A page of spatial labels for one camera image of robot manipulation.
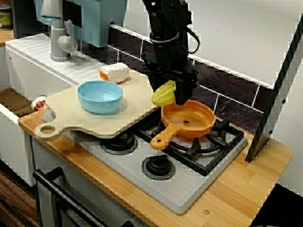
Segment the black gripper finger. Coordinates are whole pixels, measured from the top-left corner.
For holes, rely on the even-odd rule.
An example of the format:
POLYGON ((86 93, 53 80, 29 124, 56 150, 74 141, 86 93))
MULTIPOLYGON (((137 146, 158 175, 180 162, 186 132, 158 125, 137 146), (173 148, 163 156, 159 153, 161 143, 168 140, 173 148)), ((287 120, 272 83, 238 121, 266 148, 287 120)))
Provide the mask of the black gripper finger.
POLYGON ((148 72, 148 79, 154 92, 167 82, 167 79, 157 72, 148 72))
POLYGON ((175 103, 184 105, 192 97, 193 90, 198 86, 197 79, 176 79, 175 103))

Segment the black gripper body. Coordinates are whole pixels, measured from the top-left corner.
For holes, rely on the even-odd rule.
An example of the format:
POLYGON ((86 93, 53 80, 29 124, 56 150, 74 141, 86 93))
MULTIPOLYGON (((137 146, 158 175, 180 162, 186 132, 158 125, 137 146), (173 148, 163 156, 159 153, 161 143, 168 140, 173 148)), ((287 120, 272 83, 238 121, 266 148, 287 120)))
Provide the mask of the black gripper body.
POLYGON ((151 39, 152 48, 144 47, 141 54, 147 73, 161 73, 167 81, 197 79, 197 69, 188 59, 188 34, 194 33, 183 30, 171 40, 151 39))

